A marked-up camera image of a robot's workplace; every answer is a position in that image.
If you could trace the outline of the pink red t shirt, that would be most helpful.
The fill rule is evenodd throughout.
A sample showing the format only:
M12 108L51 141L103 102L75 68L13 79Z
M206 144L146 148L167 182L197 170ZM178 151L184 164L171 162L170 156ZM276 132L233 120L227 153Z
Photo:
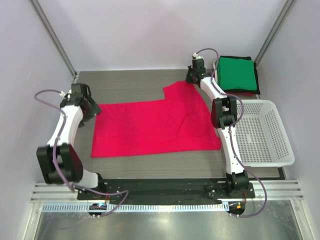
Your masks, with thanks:
M158 100L100 104L91 157L221 149L209 108L193 84L177 81L163 93Z

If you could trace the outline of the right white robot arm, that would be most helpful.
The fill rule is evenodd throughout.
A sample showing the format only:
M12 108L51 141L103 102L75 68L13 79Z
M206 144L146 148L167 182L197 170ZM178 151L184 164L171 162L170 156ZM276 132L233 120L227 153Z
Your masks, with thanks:
M204 58L192 56L188 66L186 82L197 85L212 100L211 123L221 139L226 161L225 191L231 198L242 198L249 188L249 177L241 161L236 138L237 97L226 94L205 68Z

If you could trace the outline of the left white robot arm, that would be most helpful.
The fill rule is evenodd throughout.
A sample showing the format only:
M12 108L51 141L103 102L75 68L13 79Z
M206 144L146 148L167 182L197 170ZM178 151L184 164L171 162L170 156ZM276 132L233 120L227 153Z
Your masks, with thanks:
M84 169L74 149L78 128L102 112L92 98L90 87L84 83L73 83L68 92L58 91L62 97L59 106L39 99L41 93L37 92L34 99L60 113L52 137L46 145L36 150L44 182L48 185L66 185L72 192L89 192L93 198L102 199L107 192L102 176Z

